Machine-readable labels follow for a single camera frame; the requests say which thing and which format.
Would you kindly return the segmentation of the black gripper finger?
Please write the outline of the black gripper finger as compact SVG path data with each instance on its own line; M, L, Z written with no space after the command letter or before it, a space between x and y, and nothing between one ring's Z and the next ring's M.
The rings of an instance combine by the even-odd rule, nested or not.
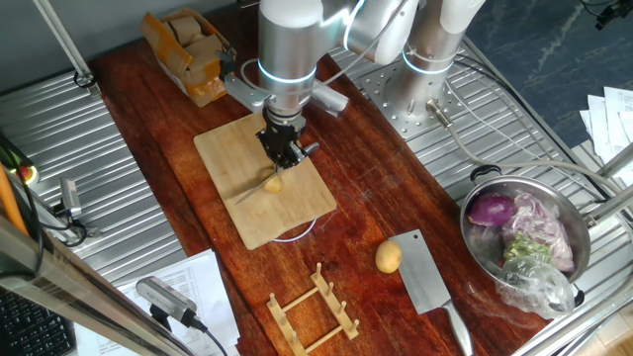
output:
M306 152L299 146L296 141L290 141L288 144L288 167L298 165L306 158Z
M275 169L287 169L289 168L288 159L283 151L278 152L272 147L267 148L267 155L273 162Z

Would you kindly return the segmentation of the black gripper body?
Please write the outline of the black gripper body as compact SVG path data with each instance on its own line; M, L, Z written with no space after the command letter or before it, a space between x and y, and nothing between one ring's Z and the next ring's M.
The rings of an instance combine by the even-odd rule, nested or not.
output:
M256 136L265 148L282 151L298 147L298 140L306 130L306 119L302 114L278 116L271 111L264 111L262 117L265 127Z

